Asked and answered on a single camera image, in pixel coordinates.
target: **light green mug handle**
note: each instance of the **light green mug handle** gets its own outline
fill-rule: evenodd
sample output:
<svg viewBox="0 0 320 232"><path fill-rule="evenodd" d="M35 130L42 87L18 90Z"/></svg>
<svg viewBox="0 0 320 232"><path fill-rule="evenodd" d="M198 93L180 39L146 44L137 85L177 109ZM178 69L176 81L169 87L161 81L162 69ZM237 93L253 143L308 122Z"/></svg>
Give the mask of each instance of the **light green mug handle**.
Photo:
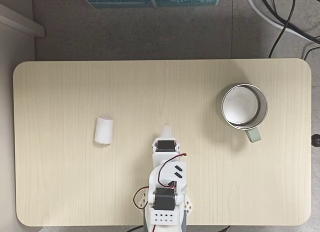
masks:
<svg viewBox="0 0 320 232"><path fill-rule="evenodd" d="M252 143L261 140L261 136L257 127L250 130L246 130L245 133Z"/></svg>

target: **concrete floor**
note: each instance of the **concrete floor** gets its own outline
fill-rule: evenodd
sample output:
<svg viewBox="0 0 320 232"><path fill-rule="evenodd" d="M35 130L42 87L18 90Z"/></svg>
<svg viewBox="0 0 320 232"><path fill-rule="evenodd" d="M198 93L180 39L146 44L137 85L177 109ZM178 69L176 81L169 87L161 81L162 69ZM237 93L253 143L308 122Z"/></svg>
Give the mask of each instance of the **concrete floor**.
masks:
<svg viewBox="0 0 320 232"><path fill-rule="evenodd" d="M257 7L267 12L260 0ZM287 18L292 0L276 0ZM144 60L266 58L280 30L262 20L246 0L216 7L92 9L84 0L33 0L34 20L46 28L35 41L37 60ZM320 35L320 4L296 0L292 21ZM273 57L299 57L314 47L285 33ZM308 56L312 70L312 134L320 134L320 50ZM216 232L222 226L190 226ZM47 227L42 232L125 232L129 227ZM320 149L312 148L312 213L297 227L232 226L231 232L320 231Z"/></svg>

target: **white foam block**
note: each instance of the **white foam block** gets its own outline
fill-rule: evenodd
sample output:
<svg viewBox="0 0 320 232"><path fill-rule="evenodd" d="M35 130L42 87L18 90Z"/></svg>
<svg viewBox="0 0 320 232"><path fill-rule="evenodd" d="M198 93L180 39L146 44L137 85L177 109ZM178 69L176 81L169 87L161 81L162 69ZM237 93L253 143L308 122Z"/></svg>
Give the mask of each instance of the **white foam block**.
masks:
<svg viewBox="0 0 320 232"><path fill-rule="evenodd" d="M112 142L114 121L106 117L96 119L94 141L99 144L108 145Z"/></svg>

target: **robotic arm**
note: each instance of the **robotic arm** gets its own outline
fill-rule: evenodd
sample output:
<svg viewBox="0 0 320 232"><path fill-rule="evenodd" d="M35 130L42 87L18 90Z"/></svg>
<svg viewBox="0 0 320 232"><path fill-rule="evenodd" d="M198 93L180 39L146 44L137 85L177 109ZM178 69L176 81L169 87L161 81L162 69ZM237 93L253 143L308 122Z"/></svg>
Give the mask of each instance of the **robotic arm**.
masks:
<svg viewBox="0 0 320 232"><path fill-rule="evenodd" d="M143 212L145 232L186 232L187 217L193 206L187 196L186 156L172 137L171 127L164 126L161 137L152 144L153 170L149 189L139 204L147 203Z"/></svg>

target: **mug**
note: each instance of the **mug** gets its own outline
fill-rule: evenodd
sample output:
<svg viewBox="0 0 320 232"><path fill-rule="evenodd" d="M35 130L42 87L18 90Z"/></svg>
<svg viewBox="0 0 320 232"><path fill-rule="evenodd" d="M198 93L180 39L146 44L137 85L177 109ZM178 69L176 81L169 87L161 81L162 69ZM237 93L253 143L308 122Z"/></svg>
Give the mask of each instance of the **mug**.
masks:
<svg viewBox="0 0 320 232"><path fill-rule="evenodd" d="M245 130L251 142L261 140L257 126L268 113L268 102L264 93L248 83L237 83L225 87L218 95L218 113L229 125Z"/></svg>

